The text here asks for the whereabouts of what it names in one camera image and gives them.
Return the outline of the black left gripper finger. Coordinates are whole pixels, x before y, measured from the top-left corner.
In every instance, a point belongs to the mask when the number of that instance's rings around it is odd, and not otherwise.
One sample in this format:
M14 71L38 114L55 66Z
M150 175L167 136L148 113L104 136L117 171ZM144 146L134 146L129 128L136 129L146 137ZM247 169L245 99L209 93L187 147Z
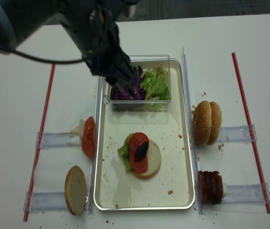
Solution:
M125 88L130 85L131 78L123 72L114 72L105 76L106 82L112 87Z

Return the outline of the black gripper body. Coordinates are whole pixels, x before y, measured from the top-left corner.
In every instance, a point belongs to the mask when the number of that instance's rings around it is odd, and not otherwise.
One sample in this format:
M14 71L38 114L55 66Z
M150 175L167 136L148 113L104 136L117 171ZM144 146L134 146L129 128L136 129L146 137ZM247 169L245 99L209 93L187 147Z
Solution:
M117 17L126 4L62 4L60 23L93 75L119 72Z

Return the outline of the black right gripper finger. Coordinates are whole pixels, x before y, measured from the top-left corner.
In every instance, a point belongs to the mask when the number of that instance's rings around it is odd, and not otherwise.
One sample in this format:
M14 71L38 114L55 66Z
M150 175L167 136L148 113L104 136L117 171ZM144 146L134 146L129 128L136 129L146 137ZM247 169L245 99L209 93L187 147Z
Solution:
M135 73L130 64L129 56L122 49L119 49L118 51L118 69L120 72L120 80L126 83L136 82L137 74Z

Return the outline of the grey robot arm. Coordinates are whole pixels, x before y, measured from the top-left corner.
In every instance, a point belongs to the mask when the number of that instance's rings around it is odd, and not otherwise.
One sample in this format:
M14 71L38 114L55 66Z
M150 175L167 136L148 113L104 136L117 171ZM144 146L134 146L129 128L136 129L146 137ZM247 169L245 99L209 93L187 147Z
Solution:
M17 47L57 16L81 58L56 60L55 64L84 62L93 75L103 76L110 85L132 86L137 76L120 47L116 19L121 14L131 16L136 4L135 0L0 0L0 53L53 63L22 53Z

